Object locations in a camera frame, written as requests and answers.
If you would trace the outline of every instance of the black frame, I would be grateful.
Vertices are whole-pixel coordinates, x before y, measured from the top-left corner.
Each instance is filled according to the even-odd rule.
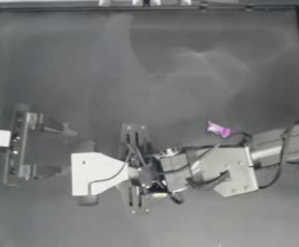
[[[59,11],[86,11],[86,12],[150,12],[150,11],[211,11],[211,12],[283,12],[295,11],[297,13],[297,24],[299,29],[299,4],[234,4],[234,5],[219,5],[219,4],[194,4],[192,6],[160,6],[150,7],[148,0],[143,0],[144,6],[131,7],[126,6],[123,1],[122,6],[100,7],[98,1],[92,2],[43,2],[43,3],[0,3],[2,12],[59,12]]]

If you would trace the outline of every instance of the black cable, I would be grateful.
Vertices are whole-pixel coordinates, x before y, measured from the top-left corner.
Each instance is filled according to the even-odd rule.
[[[186,180],[194,189],[210,191],[215,188],[215,186],[219,183],[222,183],[225,180],[227,180],[227,178],[230,178],[230,173],[225,172],[223,174],[221,174],[221,176],[218,178],[213,179],[211,181],[206,181],[205,183],[200,183],[200,184],[196,184],[191,178],[187,178]]]
[[[146,164],[146,162],[144,162],[144,158],[143,158],[143,155],[142,155],[142,153],[140,153],[139,148],[135,147],[131,143],[126,143],[126,145],[127,145],[128,150],[136,155],[136,157],[138,157],[138,159],[139,159],[139,161],[140,161],[140,164],[142,164],[144,167],[147,167],[147,164]]]
[[[278,171],[277,174],[271,180],[271,182],[266,185],[259,185],[259,189],[266,189],[269,187],[271,187],[279,180],[281,178],[281,173],[282,173],[282,165],[286,163],[286,158],[287,158],[287,149],[289,149],[289,144],[290,144],[290,137],[293,134],[293,129],[295,127],[295,125],[299,124],[299,121],[294,123],[294,125],[291,127],[289,127],[286,129],[286,131],[282,134],[282,147],[281,147],[281,163],[278,165]]]
[[[253,138],[253,136],[245,132],[237,132],[233,135],[230,135],[221,143],[218,143],[214,147],[211,147],[200,156],[199,159],[205,159],[234,136],[242,135],[245,137],[242,144],[246,141],[246,138]],[[176,174],[184,171],[187,168],[192,166],[192,163],[187,163],[183,167],[175,169],[163,171],[159,173],[159,175],[168,175],[168,174]]]
[[[124,161],[124,165],[123,165],[122,169],[118,171],[118,173],[116,173],[112,177],[110,177],[110,178],[99,179],[99,180],[91,181],[91,182],[88,183],[88,194],[90,194],[90,195],[92,194],[92,185],[94,185],[94,183],[96,183],[96,182],[103,182],[103,181],[108,181],[108,180],[114,179],[118,175],[120,175],[120,173],[123,172],[123,170],[124,170],[124,168],[126,168],[126,165],[128,164],[130,159],[131,159],[131,151],[130,151],[130,153],[128,153],[128,155],[127,155],[127,158],[126,158],[126,161]]]

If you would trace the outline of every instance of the metal frame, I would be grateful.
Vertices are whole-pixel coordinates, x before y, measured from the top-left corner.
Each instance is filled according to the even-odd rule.
[[[90,2],[24,2],[24,3],[0,3],[2,12],[171,12],[171,11],[205,11],[205,12],[283,12],[295,11],[297,25],[299,28],[299,4],[209,4],[198,0],[192,6],[180,6],[180,0],[163,1],[163,6],[148,6],[148,1],[143,1],[143,6],[132,6],[131,0],[119,2],[119,6],[100,7],[98,1]]]

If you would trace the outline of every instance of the robotic arm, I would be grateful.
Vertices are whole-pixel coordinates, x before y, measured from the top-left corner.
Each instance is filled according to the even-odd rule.
[[[124,124],[119,159],[99,152],[72,154],[72,194],[88,202],[116,186],[132,214],[150,212],[155,198],[183,203],[182,191],[214,190],[238,196],[271,186],[285,163],[299,164],[299,123],[289,129],[243,137],[234,146],[183,147],[155,152],[146,125]],[[278,166],[267,185],[259,185],[255,170]]]

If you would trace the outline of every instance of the purple object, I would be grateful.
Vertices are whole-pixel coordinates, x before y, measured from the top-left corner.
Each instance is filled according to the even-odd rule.
[[[229,127],[223,127],[217,123],[207,122],[207,129],[206,131],[214,132],[217,135],[221,135],[223,138],[227,138],[231,133],[233,129]]]

